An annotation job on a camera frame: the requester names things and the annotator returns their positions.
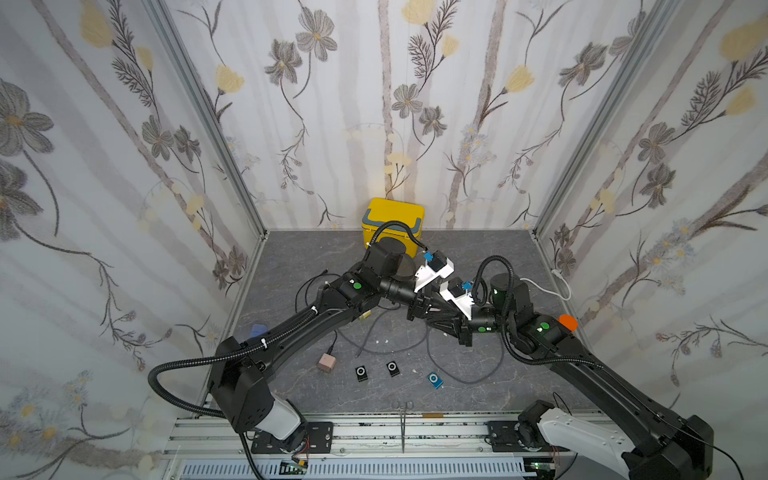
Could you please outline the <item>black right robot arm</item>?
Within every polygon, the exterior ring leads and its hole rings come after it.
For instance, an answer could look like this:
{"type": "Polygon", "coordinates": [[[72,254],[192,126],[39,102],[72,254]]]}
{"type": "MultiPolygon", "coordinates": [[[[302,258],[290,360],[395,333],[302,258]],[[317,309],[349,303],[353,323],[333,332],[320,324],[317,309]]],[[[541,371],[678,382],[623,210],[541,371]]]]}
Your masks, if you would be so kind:
{"type": "Polygon", "coordinates": [[[560,406],[537,400],[523,410],[512,436],[521,448],[566,449],[625,479],[707,479],[713,472],[714,431],[700,417],[682,418],[624,380],[576,337],[578,322],[535,310],[528,284],[498,255],[504,271],[490,281],[478,271],[470,281],[455,276],[451,260],[428,253],[416,271],[415,313],[470,345],[474,335],[496,333],[517,361],[557,374],[615,424],[590,423],[560,406]]]}

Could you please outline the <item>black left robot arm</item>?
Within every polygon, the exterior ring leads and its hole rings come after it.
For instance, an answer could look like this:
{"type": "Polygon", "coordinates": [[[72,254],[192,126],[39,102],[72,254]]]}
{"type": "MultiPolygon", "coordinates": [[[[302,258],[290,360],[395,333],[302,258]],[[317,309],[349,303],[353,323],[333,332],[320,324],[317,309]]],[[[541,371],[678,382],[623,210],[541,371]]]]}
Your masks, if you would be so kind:
{"type": "Polygon", "coordinates": [[[405,305],[410,317],[423,318],[433,304],[426,286],[454,271],[453,262],[439,250],[425,250],[424,264],[409,279],[396,274],[406,256],[396,238],[373,236],[362,259],[323,286],[304,309],[255,339],[224,340],[213,356],[171,361],[148,374],[151,389],[169,404],[199,415],[224,418],[244,436],[250,431],[268,434],[286,452],[303,449],[307,422],[287,400],[274,396],[270,379],[294,354],[330,332],[373,309],[383,298],[405,305]],[[164,388],[160,375],[167,371],[208,366],[209,393],[216,408],[182,400],[164,388]]]}

